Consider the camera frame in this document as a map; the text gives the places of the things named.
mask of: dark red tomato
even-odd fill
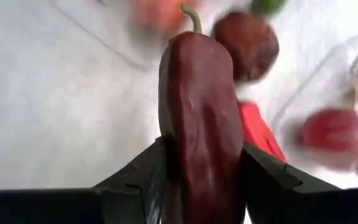
[[[326,109],[303,125],[304,145],[330,151],[358,151],[358,115],[352,109]]]

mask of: pepper stem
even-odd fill
[[[192,9],[189,5],[186,3],[180,4],[180,10],[184,15],[187,15],[190,17],[191,21],[193,21],[193,32],[202,34],[203,30],[201,28],[201,21],[200,17],[198,17],[198,14],[194,9]]]

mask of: white surface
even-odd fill
[[[358,32],[358,1],[289,0],[272,25],[274,68],[237,91],[269,125],[330,48]],[[89,187],[138,155],[159,136],[157,65],[131,68],[49,1],[0,0],[0,189]]]

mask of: green stem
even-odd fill
[[[180,4],[180,10],[184,15],[187,15],[190,17],[191,21],[193,21],[193,32],[202,34],[203,30],[201,28],[201,21],[200,17],[198,17],[198,14],[194,9],[192,9],[189,5],[186,3]]]

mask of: green vegetable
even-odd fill
[[[271,16],[283,8],[287,0],[252,0],[251,12],[259,16]]]

